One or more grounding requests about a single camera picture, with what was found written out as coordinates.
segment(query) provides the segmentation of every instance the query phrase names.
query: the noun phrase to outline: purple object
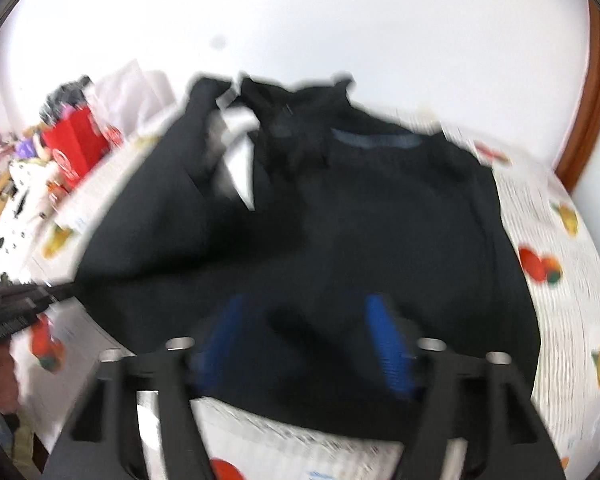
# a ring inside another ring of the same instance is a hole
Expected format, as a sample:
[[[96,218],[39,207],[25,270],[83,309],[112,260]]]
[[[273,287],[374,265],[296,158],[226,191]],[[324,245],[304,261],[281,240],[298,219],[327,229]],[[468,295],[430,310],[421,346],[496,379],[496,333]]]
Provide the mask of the purple object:
[[[33,158],[38,156],[36,147],[33,145],[33,139],[24,139],[17,143],[16,155],[19,158]]]

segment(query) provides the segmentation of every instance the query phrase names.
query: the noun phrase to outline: blue stripe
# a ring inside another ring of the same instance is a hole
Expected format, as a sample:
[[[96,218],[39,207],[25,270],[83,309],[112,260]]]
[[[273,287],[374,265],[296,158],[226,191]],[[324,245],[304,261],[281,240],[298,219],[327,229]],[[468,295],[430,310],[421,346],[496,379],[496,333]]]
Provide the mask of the blue stripe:
[[[192,364],[198,364],[196,383],[203,395],[215,388],[222,379],[224,363],[242,324],[243,303],[242,295],[229,300],[202,353],[192,356]]]
[[[386,385],[400,397],[408,397],[414,391],[411,378],[411,359],[382,296],[366,297],[365,320],[371,332]]]
[[[335,128],[332,128],[331,131],[340,142],[356,148],[363,148],[364,150],[370,148],[400,148],[408,150],[422,143],[422,138],[418,134],[359,135],[336,130]]]

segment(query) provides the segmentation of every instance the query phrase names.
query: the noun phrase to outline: orange fruit print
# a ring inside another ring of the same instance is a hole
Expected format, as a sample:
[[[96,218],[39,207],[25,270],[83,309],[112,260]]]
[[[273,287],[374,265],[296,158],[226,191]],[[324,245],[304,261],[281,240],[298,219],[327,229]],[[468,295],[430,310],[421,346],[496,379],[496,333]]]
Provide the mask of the orange fruit print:
[[[546,255],[541,258],[525,245],[518,247],[518,256],[522,270],[536,283],[547,282],[553,285],[562,278],[562,267],[554,256]]]
[[[233,465],[219,458],[211,459],[211,467],[218,480],[244,480],[244,476]]]
[[[497,160],[499,163],[508,166],[511,164],[509,157],[502,152],[498,152],[497,150],[492,150],[486,144],[479,142],[478,140],[474,141],[475,149],[481,153],[489,162],[493,162]]]
[[[45,370],[56,373],[62,369],[64,345],[51,335],[49,318],[46,314],[40,314],[38,322],[31,326],[29,349]]]

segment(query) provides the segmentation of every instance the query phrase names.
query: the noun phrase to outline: clothing pile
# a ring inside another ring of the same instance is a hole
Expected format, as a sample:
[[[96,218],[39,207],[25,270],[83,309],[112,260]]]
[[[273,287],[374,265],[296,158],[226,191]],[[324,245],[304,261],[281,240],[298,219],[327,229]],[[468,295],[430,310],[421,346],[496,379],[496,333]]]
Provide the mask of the clothing pile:
[[[349,84],[242,81],[231,106],[260,122],[249,133],[250,209],[218,191],[210,164],[208,123],[231,83],[197,81],[96,229],[75,282],[93,319],[134,352],[192,335],[203,395],[404,442],[427,378],[392,378],[401,364],[386,351],[387,319],[462,354],[507,352],[530,388],[540,337],[491,169],[442,132],[356,108]]]
[[[55,126],[74,108],[85,107],[87,99],[84,97],[84,88],[90,84],[91,78],[83,75],[78,81],[60,85],[46,97],[45,104],[40,108],[40,120],[47,126]]]

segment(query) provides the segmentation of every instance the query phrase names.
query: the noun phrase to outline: human hand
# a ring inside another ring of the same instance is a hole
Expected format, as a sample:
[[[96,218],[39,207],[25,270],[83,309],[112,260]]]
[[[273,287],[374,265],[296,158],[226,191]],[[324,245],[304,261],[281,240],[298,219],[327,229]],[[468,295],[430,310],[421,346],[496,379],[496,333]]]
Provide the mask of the human hand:
[[[0,344],[0,412],[14,413],[18,409],[18,381],[15,362],[9,354],[9,343]]]

